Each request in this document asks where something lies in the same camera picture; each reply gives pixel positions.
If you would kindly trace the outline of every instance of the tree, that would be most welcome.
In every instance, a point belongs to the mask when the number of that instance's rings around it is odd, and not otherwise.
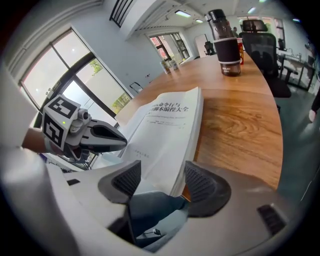
[[[113,104],[113,111],[118,114],[130,101],[130,97],[124,92]]]
[[[97,61],[97,59],[92,60],[90,63],[90,66],[93,67],[94,73],[92,76],[94,76],[96,73],[98,73],[100,70],[102,70],[101,64]]]

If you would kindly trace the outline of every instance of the desk leg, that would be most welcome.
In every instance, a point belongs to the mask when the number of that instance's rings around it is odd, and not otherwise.
[[[282,57],[280,76],[279,76],[280,79],[282,78],[282,71],[284,70],[284,63],[285,63],[285,57]]]
[[[298,86],[300,86],[301,77],[302,77],[302,73],[304,72],[304,69],[305,69],[305,66],[302,66],[301,73],[300,73],[299,80],[298,80],[298,84],[297,84]]]
[[[308,83],[308,87],[306,88],[307,91],[309,91],[309,89],[310,89],[311,82],[312,82],[312,80],[313,80],[313,78],[314,78],[315,72],[316,72],[316,70],[315,70],[315,69],[312,69],[311,78],[310,78],[310,81],[309,81],[309,83]]]

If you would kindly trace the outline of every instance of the window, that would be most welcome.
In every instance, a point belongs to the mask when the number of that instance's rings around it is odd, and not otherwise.
[[[285,29],[284,29],[284,24],[282,22],[282,19],[275,18],[274,23],[275,23],[276,37],[278,40],[282,40],[283,48],[286,48]]]
[[[167,49],[165,48],[165,46],[163,45],[163,43],[160,41],[160,38],[158,36],[156,37],[152,37],[151,41],[153,42],[154,46],[156,47],[156,49],[158,50],[158,52],[160,53],[162,59],[166,62],[166,61],[171,61],[171,57],[167,51]]]
[[[51,42],[20,80],[24,93],[41,113],[56,95],[88,109],[94,119],[116,125],[116,114],[131,100],[94,54],[70,29]],[[35,118],[40,127],[42,115]]]
[[[175,34],[172,34],[171,35],[172,38],[174,39],[175,43],[176,43],[176,46],[178,48],[178,51],[180,52],[180,54],[182,55],[182,58],[183,59],[187,59],[190,57],[188,51],[187,51],[187,48],[185,46],[185,43],[184,41],[181,39],[179,33],[175,33]]]
[[[262,21],[268,29],[267,32],[272,34],[272,19],[268,17],[262,17]]]
[[[40,108],[44,102],[46,92],[50,90],[59,78],[68,70],[52,48],[44,51],[36,60],[30,71],[22,80],[25,90],[29,92],[31,100]]]
[[[154,36],[150,39],[165,62],[175,59],[180,64],[190,57],[179,33]]]

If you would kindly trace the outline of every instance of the white book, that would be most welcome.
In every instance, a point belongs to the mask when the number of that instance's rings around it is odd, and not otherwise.
[[[181,195],[185,161],[194,159],[202,110],[198,87],[160,94],[148,104],[142,120],[138,118],[121,159],[141,160],[142,179],[167,195]]]

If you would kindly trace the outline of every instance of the desk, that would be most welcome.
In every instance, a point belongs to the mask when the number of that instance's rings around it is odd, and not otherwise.
[[[201,87],[204,97],[194,160],[259,177],[276,189],[283,159],[280,117],[265,78],[246,53],[238,77],[222,75],[216,55],[161,74],[115,119],[124,126],[140,106],[159,94],[194,87]],[[183,195],[190,198],[186,187]]]
[[[281,54],[280,53],[280,54],[278,54],[278,61],[281,62],[280,76],[279,76],[280,79],[282,78],[282,71],[284,70],[285,60],[291,62],[292,65],[294,65],[294,66],[302,67],[298,83],[296,84],[296,83],[293,83],[293,82],[288,82],[288,84],[292,85],[292,86],[295,86],[295,87],[298,87],[298,88],[300,88],[302,90],[309,91],[312,79],[313,79],[313,77],[315,75],[315,72],[316,72],[315,68],[313,66],[311,66],[308,62],[304,61],[304,60],[300,60],[299,61],[297,58],[290,57],[290,55],[286,55],[286,54]],[[310,78],[310,81],[309,81],[307,87],[304,87],[304,86],[300,85],[301,77],[302,77],[302,74],[303,74],[305,68],[308,69],[308,70],[311,70],[311,78]]]

